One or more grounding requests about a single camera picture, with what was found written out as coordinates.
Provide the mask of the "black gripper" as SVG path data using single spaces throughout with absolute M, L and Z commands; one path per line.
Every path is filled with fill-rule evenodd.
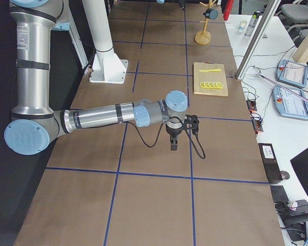
M 179 0 L 179 6 L 181 9 L 184 9 L 184 0 Z
M 170 150 L 176 151 L 178 149 L 178 136 L 182 133 L 182 129 L 166 127 L 166 132 L 170 135 Z

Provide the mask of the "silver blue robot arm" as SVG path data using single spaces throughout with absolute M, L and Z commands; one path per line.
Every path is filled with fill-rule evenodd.
M 156 0 L 156 2 L 158 4 L 164 4 L 165 2 L 167 2 L 166 0 Z M 179 7 L 184 10 L 185 9 L 185 0 L 178 0 L 178 5 Z
M 115 104 L 86 110 L 54 111 L 49 107 L 50 35 L 69 28 L 68 1 L 11 1 L 16 22 L 17 105 L 4 131 L 7 146 L 22 155 L 37 154 L 56 138 L 75 130 L 135 122 L 135 127 L 160 123 L 170 136 L 172 150 L 186 128 L 188 98 L 169 92 L 164 100 Z

